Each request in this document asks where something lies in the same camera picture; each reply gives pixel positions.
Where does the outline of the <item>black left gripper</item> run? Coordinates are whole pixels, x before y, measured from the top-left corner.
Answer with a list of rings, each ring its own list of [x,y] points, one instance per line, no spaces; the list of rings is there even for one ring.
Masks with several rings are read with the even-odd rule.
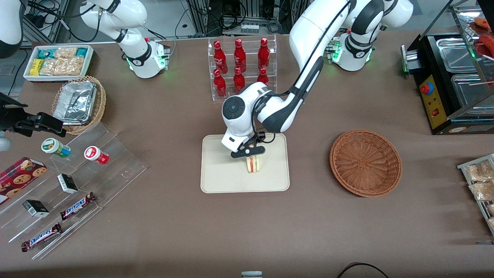
[[[258,132],[252,138],[250,138],[242,148],[236,152],[231,152],[232,158],[256,156],[265,153],[266,148],[264,146],[257,146],[257,144],[264,143],[266,139],[265,132]]]

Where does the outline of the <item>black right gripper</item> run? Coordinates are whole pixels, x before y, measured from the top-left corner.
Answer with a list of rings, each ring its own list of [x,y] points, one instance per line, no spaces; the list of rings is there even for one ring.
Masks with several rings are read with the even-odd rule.
[[[35,116],[26,113],[27,105],[0,93],[0,130],[20,133],[31,137],[34,131],[44,131],[64,137],[66,130],[63,122],[53,116],[39,112]]]

